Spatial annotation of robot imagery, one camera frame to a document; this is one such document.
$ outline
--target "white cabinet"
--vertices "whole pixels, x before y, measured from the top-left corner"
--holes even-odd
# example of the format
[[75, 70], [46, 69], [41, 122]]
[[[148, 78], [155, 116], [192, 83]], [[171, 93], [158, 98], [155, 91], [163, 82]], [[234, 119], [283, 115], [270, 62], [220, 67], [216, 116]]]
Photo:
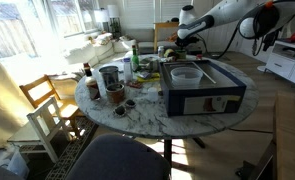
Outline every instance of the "white cabinet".
[[295, 43], [276, 41], [266, 69], [295, 83]]

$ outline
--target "chair backrest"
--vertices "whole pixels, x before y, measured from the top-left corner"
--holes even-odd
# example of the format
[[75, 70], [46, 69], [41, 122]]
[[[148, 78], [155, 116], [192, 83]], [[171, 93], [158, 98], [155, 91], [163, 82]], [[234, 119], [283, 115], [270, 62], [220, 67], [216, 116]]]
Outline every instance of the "chair backrest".
[[60, 99], [49, 77], [43, 77], [25, 85], [20, 85], [19, 88], [23, 91], [28, 101], [34, 108], [37, 108], [42, 102], [51, 96]]
[[[57, 118], [54, 118], [50, 112], [52, 106], [55, 109], [55, 113], [58, 115]], [[64, 121], [59, 115], [59, 108], [55, 97], [50, 97], [45, 100], [34, 112], [27, 114], [27, 118], [35, 129], [38, 137], [42, 141], [47, 141], [47, 143], [54, 137], [60, 127], [65, 129]]]

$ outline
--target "table pedestal base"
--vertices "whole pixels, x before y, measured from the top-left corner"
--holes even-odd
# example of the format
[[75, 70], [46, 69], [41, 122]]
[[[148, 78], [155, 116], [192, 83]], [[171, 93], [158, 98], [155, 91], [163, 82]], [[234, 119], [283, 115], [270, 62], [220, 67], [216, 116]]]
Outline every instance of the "table pedestal base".
[[171, 162], [171, 146], [172, 146], [172, 140], [166, 140], [165, 139], [165, 144], [164, 144], [164, 158], [168, 161], [169, 165], [172, 167], [172, 162]]
[[193, 138], [193, 140], [201, 147], [201, 148], [205, 148], [205, 143], [204, 141], [202, 141], [200, 138]]

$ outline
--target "round marble table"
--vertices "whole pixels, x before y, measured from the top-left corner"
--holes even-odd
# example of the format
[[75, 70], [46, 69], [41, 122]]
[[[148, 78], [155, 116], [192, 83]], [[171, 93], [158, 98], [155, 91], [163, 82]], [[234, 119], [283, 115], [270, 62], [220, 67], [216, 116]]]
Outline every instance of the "round marble table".
[[[75, 99], [79, 109], [90, 120], [98, 125], [126, 135], [171, 140], [195, 138], [218, 133], [244, 121], [256, 108], [259, 93], [253, 80], [242, 71], [216, 60], [211, 60], [211, 62], [226, 69], [247, 85], [242, 104], [237, 113], [168, 117], [162, 97], [159, 97], [157, 102], [147, 100], [148, 88], [156, 87], [160, 90], [159, 82], [152, 82], [144, 83], [141, 89], [126, 86], [126, 100], [134, 100], [136, 107], [128, 110], [125, 116], [116, 117], [113, 114], [113, 110], [117, 105], [107, 100], [101, 77], [97, 72], [99, 68], [96, 68], [94, 75], [98, 77], [101, 98], [99, 100], [91, 100], [89, 98], [89, 92], [83, 77], [77, 85]], [[120, 61], [103, 66], [108, 65], [116, 65], [120, 71], [123, 69], [123, 64]]]

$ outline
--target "white label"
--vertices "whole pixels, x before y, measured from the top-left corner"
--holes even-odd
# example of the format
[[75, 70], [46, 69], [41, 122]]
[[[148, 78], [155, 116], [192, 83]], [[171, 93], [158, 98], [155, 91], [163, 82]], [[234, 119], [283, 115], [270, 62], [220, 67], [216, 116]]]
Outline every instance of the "white label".
[[95, 97], [98, 93], [98, 89], [93, 88], [93, 87], [88, 87], [88, 90], [89, 90], [90, 99], [95, 99]]
[[228, 96], [203, 96], [185, 98], [184, 114], [224, 112]]

